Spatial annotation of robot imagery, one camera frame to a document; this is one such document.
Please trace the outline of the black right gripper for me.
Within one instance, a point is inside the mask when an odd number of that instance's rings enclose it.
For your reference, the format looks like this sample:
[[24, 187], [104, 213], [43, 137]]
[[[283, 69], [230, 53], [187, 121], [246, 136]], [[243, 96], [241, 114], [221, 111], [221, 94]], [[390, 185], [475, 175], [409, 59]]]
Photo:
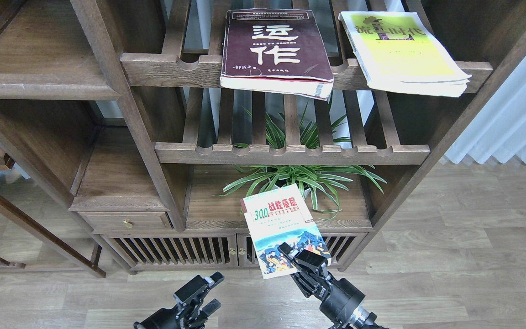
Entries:
[[[291, 248], [286, 242], [279, 251], [299, 270], [293, 274], [293, 280], [305, 297], [315, 296], [321, 301], [322, 312], [334, 326], [365, 326], [367, 311], [362, 303], [365, 298], [347, 279], [336, 280], [328, 273], [328, 259], [309, 250]], [[328, 277], [308, 275], [305, 272]]]

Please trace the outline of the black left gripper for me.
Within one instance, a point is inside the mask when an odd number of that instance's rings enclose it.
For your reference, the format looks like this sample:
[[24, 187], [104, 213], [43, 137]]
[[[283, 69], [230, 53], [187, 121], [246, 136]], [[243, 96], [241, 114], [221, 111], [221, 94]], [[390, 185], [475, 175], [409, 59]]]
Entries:
[[135, 329], [204, 329], [207, 319], [215, 313], [221, 303], [214, 298], [200, 309], [207, 293], [224, 281], [216, 271], [211, 276], [196, 275], [174, 293], [176, 308], [161, 308], [142, 322], [135, 322]]

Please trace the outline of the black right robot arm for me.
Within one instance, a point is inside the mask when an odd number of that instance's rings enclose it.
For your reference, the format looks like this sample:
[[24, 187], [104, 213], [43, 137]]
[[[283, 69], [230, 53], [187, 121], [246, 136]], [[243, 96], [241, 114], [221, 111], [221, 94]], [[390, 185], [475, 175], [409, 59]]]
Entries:
[[305, 297], [321, 300], [320, 311], [333, 322], [333, 329], [379, 329], [376, 315], [361, 303], [365, 298], [360, 290], [346, 279], [334, 279], [327, 270], [327, 258], [309, 250], [291, 248], [286, 242], [279, 251], [298, 269], [291, 275]]

